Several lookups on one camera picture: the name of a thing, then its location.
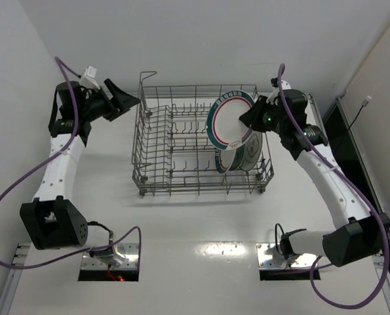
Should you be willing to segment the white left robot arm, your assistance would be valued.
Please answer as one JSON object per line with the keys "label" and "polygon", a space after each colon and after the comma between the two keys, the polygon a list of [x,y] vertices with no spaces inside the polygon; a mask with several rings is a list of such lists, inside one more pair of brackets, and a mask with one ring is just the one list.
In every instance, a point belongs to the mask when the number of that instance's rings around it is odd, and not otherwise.
{"label": "white left robot arm", "polygon": [[77,81],[56,86],[49,121],[50,162],[40,187],[20,217],[38,250],[103,246],[111,232],[106,226],[90,226],[73,204],[77,165],[87,147],[91,122],[113,121],[127,113],[140,99],[118,88],[110,79],[100,89]]}

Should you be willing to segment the blue floral green plate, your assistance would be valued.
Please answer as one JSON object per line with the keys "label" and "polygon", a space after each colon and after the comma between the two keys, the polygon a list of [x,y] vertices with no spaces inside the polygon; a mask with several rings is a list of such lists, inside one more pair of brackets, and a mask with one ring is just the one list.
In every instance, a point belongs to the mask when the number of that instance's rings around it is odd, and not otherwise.
{"label": "blue floral green plate", "polygon": [[231,164],[231,167],[229,168],[230,171],[237,170],[240,166],[240,164],[243,162],[245,154],[245,146],[242,145],[241,147],[236,149],[235,157],[233,160],[233,163]]}

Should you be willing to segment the white gold rimmed plate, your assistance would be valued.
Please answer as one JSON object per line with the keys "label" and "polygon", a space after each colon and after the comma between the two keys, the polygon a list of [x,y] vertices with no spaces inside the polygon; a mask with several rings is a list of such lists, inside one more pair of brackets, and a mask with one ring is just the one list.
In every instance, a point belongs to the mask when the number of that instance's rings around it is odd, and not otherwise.
{"label": "white gold rimmed plate", "polygon": [[242,171],[250,171],[257,164],[262,152],[263,133],[254,131],[244,145],[244,158],[240,165]]}

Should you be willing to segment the teal red rimmed plate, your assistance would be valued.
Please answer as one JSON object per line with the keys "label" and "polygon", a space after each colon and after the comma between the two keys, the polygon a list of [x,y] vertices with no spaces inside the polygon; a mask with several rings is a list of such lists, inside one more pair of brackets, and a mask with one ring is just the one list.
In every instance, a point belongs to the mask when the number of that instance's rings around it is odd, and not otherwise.
{"label": "teal red rimmed plate", "polygon": [[214,163],[219,174],[225,174],[230,169],[234,162],[236,152],[236,150],[215,149]]}
{"label": "teal red rimmed plate", "polygon": [[252,129],[239,118],[252,109],[254,99],[242,90],[228,91],[211,105],[206,131],[211,144],[219,150],[235,150],[252,134]]}

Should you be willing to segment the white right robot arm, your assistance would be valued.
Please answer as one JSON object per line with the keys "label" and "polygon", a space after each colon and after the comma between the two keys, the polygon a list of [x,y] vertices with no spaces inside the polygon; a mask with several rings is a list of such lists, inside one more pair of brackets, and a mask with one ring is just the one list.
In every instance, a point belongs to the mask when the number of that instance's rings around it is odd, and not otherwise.
{"label": "white right robot arm", "polygon": [[338,167],[323,131],[307,123],[307,96],[294,89],[260,95],[239,119],[254,131],[274,132],[308,174],[332,217],[333,232],[294,230],[281,236],[281,255],[328,258],[337,267],[383,252],[389,255],[390,220],[379,214]]}

